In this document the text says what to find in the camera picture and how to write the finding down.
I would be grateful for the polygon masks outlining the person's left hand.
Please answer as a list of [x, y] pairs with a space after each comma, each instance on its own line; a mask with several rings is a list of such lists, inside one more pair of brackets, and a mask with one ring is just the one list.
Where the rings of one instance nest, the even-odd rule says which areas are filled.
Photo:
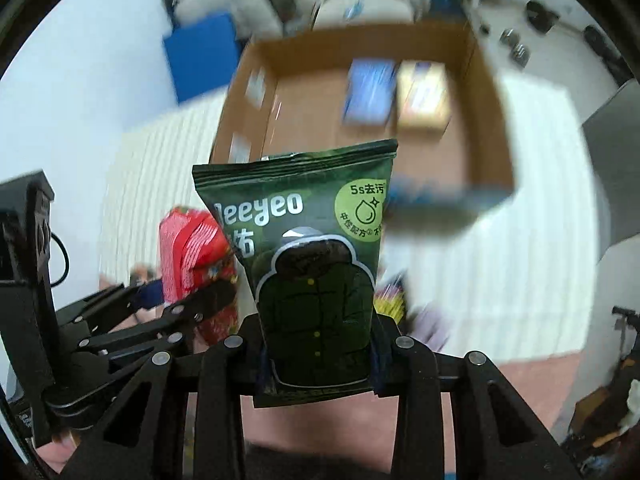
[[80, 444], [81, 435], [78, 432], [65, 430], [57, 436], [53, 436], [49, 443], [36, 448], [36, 453], [53, 471], [59, 474]]

